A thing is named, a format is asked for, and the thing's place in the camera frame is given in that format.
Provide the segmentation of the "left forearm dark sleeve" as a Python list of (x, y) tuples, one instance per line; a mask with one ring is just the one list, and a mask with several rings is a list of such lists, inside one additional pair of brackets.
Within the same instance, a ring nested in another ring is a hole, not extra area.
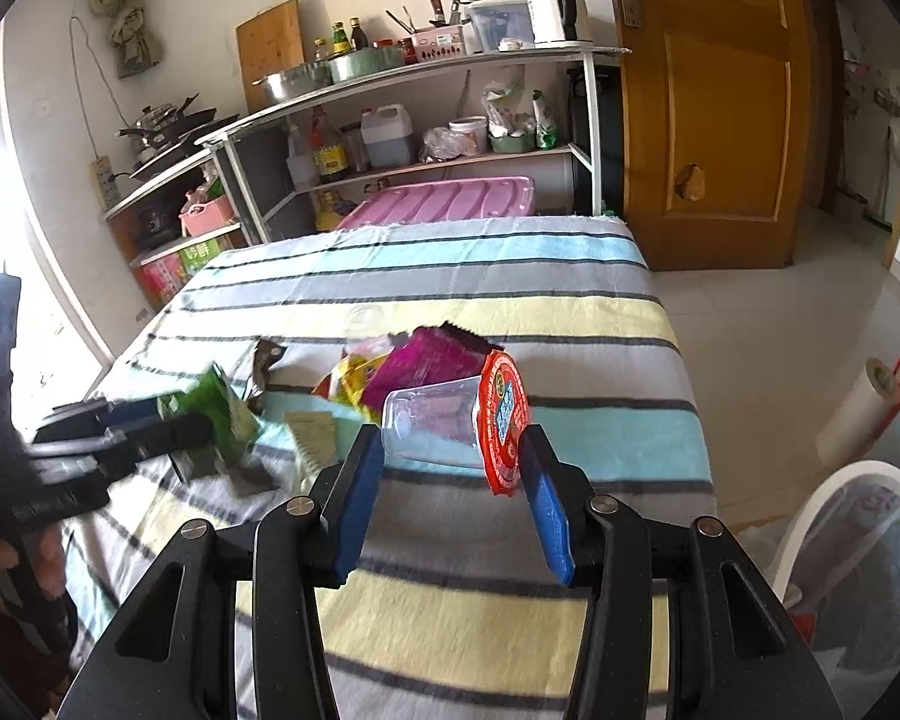
[(68, 647), (50, 655), (38, 650), (17, 621), (0, 611), (1, 678), (35, 717), (56, 712), (73, 679), (71, 653), (77, 639), (76, 606), (69, 593), (61, 601), (68, 615)]

